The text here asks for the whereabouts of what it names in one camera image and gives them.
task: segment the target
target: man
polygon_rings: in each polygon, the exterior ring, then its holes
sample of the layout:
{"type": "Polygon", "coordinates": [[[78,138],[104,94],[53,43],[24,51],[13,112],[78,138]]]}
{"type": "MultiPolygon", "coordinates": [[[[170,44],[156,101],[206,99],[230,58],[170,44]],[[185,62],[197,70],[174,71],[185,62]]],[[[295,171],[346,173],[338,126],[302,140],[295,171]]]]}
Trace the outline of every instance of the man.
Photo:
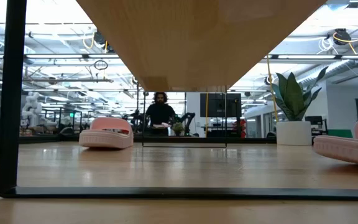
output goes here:
{"type": "MultiPolygon", "coordinates": [[[[147,108],[146,116],[150,116],[151,127],[155,124],[168,123],[170,119],[175,117],[175,111],[166,102],[167,94],[164,92],[156,92],[154,94],[154,103],[147,108]]],[[[153,134],[168,134],[168,129],[153,129],[153,134]]]]}

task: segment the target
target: ceiling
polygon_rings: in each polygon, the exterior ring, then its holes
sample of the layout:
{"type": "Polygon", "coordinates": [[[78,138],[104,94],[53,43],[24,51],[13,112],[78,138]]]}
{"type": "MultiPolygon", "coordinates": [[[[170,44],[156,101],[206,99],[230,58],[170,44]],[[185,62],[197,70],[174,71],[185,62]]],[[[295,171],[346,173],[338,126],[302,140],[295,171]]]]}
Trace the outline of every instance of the ceiling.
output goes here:
{"type": "MultiPolygon", "coordinates": [[[[103,54],[103,46],[93,44],[92,35],[96,27],[75,0],[28,0],[26,19],[25,46],[28,54],[103,54]]],[[[321,38],[332,35],[337,28],[346,28],[353,39],[358,39],[358,8],[346,8],[348,1],[333,0],[312,14],[302,25],[294,30],[283,42],[276,46],[271,54],[302,54],[324,55],[336,54],[333,49],[322,50],[321,38]]],[[[4,22],[6,16],[6,0],[0,0],[0,42],[4,42],[4,22]]],[[[339,54],[348,54],[349,45],[333,45],[339,54]]],[[[136,109],[136,84],[133,82],[131,71],[119,58],[105,61],[108,68],[98,70],[93,65],[98,59],[32,59],[32,64],[24,70],[25,79],[68,79],[76,82],[25,82],[23,89],[114,89],[116,91],[58,91],[40,93],[43,96],[59,96],[70,101],[103,103],[100,109],[112,109],[115,103],[121,104],[120,113],[133,113],[136,109]]],[[[302,74],[322,63],[312,60],[272,62],[270,70],[274,73],[288,75],[290,72],[302,74]]],[[[2,62],[0,60],[0,77],[2,62]]],[[[233,86],[242,90],[263,90],[269,87],[264,83],[268,75],[266,61],[256,64],[233,86]]],[[[329,79],[334,82],[340,78],[354,75],[352,72],[338,74],[329,79]]],[[[358,78],[341,83],[341,85],[358,85],[358,78]]],[[[253,92],[250,98],[258,99],[264,93],[253,92]]],[[[178,114],[185,109],[184,93],[168,93],[170,104],[178,114]]],[[[147,97],[147,105],[151,103],[152,95],[147,97]]],[[[47,98],[47,101],[62,103],[47,98]]]]}

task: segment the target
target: white robot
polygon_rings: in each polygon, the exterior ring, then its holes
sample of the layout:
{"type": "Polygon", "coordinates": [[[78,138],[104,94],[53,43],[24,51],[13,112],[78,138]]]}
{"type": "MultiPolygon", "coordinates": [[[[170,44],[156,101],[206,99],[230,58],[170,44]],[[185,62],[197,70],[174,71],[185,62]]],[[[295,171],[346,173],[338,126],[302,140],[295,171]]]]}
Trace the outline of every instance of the white robot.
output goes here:
{"type": "Polygon", "coordinates": [[[29,119],[29,127],[35,127],[39,124],[39,114],[42,111],[41,103],[38,102],[39,93],[29,92],[25,98],[26,103],[22,108],[22,116],[29,119]]]}

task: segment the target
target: black shirt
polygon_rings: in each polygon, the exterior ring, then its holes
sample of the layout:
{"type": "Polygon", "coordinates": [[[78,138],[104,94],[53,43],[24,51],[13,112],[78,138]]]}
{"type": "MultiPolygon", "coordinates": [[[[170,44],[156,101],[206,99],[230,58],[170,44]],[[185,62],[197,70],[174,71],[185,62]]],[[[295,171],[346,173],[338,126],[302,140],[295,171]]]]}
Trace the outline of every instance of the black shirt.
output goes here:
{"type": "Polygon", "coordinates": [[[165,103],[154,103],[147,108],[146,115],[151,118],[151,125],[161,124],[162,122],[168,123],[169,118],[175,115],[172,107],[165,103]]]}

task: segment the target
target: dark hair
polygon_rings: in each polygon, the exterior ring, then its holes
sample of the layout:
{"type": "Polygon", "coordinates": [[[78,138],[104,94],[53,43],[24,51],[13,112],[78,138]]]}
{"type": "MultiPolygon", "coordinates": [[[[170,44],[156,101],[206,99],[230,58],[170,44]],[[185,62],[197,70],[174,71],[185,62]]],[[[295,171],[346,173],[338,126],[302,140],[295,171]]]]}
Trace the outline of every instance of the dark hair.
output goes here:
{"type": "Polygon", "coordinates": [[[162,94],[163,95],[163,97],[164,97],[164,103],[166,103],[167,101],[168,101],[168,96],[167,96],[167,94],[166,93],[164,93],[164,92],[156,92],[156,93],[154,93],[154,102],[157,102],[157,96],[159,95],[159,94],[162,94]]]}

